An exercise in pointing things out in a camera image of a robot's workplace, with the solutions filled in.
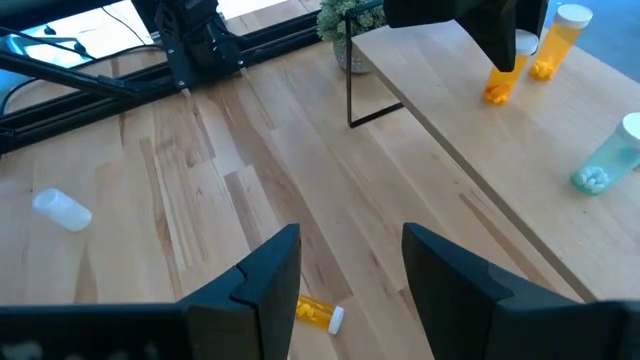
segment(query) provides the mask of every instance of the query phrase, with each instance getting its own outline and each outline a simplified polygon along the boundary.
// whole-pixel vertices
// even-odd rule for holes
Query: green leaves
[[[347,10],[367,1],[369,0],[323,0],[320,14],[318,14],[318,35],[324,41],[335,41],[343,45],[346,39],[346,28],[342,16]],[[351,23],[351,32],[355,36],[385,24],[384,11],[381,7],[377,7],[358,15],[356,21]]]

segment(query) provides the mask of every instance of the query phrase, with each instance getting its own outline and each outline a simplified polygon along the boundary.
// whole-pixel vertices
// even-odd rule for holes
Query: gray floor
[[[638,0],[573,0],[593,10],[591,24],[578,39],[578,46],[640,82],[640,1]],[[549,2],[547,24],[559,4]]]

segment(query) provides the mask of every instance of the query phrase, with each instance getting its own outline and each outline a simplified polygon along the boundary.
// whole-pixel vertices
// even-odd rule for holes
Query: white pill bottle cap
[[[538,51],[538,35],[522,29],[516,29],[516,54],[529,56]]]
[[[340,306],[336,306],[329,321],[329,334],[335,335],[340,331],[340,325],[342,325],[342,319],[344,318],[344,309]]]
[[[589,25],[591,19],[593,19],[593,11],[588,7],[566,4],[558,8],[553,22],[571,29],[584,29]]]
[[[625,116],[616,127],[616,134],[627,144],[640,149],[640,112]]]

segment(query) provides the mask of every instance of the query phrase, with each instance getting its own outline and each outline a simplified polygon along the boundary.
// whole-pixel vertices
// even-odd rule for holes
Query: wooden board
[[[0,303],[173,301],[297,222],[301,292],[346,317],[335,337],[296,323],[290,358],[430,359],[405,221],[578,298],[407,111],[349,129],[344,80],[318,44],[5,155]],[[358,115],[395,101],[373,75],[354,86]],[[87,231],[32,212],[50,186],[94,212]]]
[[[523,78],[509,104],[493,107],[481,101],[491,64],[454,22],[381,28],[355,44],[583,297],[640,297],[640,175],[595,198],[568,181],[638,111],[639,84],[574,48],[552,82]]]

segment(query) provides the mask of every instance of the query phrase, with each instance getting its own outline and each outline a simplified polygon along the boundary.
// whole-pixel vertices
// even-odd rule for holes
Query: transparent pill bottle
[[[640,113],[622,119],[609,138],[571,176],[576,189],[598,195],[640,165]]]
[[[560,6],[538,56],[529,69],[529,76],[540,81],[551,80],[592,18],[593,12],[585,6]]]
[[[489,81],[484,89],[484,100],[489,104],[503,105],[509,101],[511,91],[518,82],[522,70],[527,66],[529,57],[538,50],[536,34],[516,29],[516,63],[513,71],[501,72],[495,66],[489,74]]]
[[[77,232],[91,223],[93,215],[86,207],[58,189],[46,189],[33,198],[33,209],[65,229]]]
[[[300,295],[296,306],[296,318],[316,325],[331,335],[336,335],[342,325],[344,309]]]

